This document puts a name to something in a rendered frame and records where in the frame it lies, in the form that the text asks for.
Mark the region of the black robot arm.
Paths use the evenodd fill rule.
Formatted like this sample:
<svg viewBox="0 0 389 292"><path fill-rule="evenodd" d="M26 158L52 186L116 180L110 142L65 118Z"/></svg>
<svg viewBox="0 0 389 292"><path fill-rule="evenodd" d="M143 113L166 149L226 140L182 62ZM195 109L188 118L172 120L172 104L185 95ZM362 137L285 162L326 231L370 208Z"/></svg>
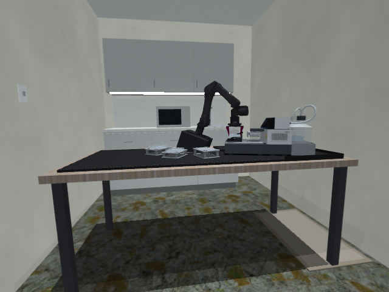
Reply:
<svg viewBox="0 0 389 292"><path fill-rule="evenodd" d="M203 107L202 115L200 117L200 121L197 124L197 129L195 132L187 130L188 133L210 139L208 136L203 135L202 133L204 127L207 127L210 124L210 109L212 105L213 96L215 96L217 92L220 95L222 95L223 98L225 98L226 101L229 102L229 104L231 104L232 107L231 116L234 116L234 117L230 117L230 123L232 123L232 125L237 125L239 123L238 115L248 116L249 114L248 106L240 106L240 101L236 97L231 95L231 93L229 93L225 88L223 88L220 83L213 81L212 83L210 83L204 88L204 94L205 94L204 107Z"/></svg>

